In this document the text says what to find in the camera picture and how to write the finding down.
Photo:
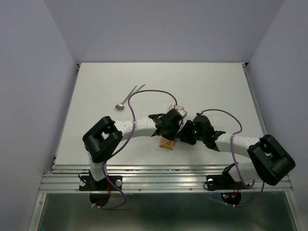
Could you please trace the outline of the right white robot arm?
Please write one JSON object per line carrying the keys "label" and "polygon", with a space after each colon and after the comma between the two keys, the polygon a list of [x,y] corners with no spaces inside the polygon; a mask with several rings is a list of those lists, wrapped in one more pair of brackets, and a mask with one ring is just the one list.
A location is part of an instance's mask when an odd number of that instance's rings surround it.
{"label": "right white robot arm", "polygon": [[294,159],[271,135],[247,138],[215,130],[209,119],[198,115],[188,120],[177,137],[184,143],[195,145],[202,142],[208,149],[230,152],[250,159],[248,163],[234,161],[221,174],[206,177],[205,188],[209,191],[249,187],[248,181],[261,180],[268,185],[277,185],[295,168]]}

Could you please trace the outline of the orange cloth napkin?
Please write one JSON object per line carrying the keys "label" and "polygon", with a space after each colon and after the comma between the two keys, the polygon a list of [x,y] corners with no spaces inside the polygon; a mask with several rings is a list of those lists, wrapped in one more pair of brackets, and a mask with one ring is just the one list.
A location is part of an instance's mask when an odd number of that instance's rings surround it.
{"label": "orange cloth napkin", "polygon": [[[175,105],[171,104],[169,107],[169,110],[171,109],[180,109],[183,110],[184,107],[182,105]],[[170,141],[166,138],[161,137],[160,142],[159,142],[159,148],[167,150],[167,151],[173,151],[175,148],[176,141]]]}

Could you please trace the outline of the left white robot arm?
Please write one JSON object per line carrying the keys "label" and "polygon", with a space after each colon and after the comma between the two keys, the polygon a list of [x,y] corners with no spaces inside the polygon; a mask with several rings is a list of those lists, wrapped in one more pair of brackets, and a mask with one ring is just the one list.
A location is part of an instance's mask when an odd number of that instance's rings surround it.
{"label": "left white robot arm", "polygon": [[106,171],[105,162],[111,158],[121,141],[155,136],[173,140],[186,116],[185,110],[176,107],[165,114],[149,115],[135,122],[103,117],[82,137],[90,160],[91,185],[97,190],[107,185],[107,177],[103,173]]}

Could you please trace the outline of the silver metal spoon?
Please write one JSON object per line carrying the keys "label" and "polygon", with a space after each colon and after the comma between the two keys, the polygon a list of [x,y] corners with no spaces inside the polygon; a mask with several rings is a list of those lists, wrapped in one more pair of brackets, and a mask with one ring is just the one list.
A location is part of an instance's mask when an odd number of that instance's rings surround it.
{"label": "silver metal spoon", "polygon": [[[139,90],[141,90],[144,86],[145,86],[145,84],[142,84],[141,86],[137,87],[137,88],[136,88],[136,89],[137,89],[136,92],[138,92]],[[124,109],[125,109],[125,103],[124,103],[124,101],[122,101],[121,103],[116,104],[116,105],[115,105],[115,109],[118,110],[118,111],[124,110]]]}

